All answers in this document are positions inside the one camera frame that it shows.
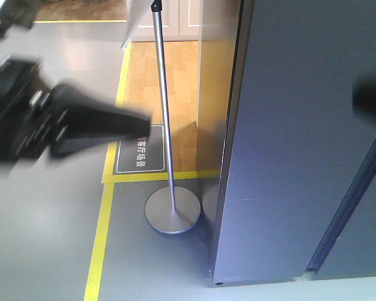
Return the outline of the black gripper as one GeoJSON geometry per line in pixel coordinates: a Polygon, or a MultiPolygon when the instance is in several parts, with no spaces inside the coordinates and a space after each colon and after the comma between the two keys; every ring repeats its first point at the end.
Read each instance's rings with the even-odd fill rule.
{"type": "Polygon", "coordinates": [[[64,158],[98,145],[150,135],[151,117],[101,102],[61,83],[49,87],[34,61],[0,64],[0,162],[64,158]]]}

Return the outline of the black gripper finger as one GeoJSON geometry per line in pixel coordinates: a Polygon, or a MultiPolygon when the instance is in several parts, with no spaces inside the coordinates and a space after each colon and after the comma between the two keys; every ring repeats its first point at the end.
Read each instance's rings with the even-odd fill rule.
{"type": "Polygon", "coordinates": [[[356,111],[376,118],[376,75],[369,75],[355,82],[352,104],[356,111]]]}

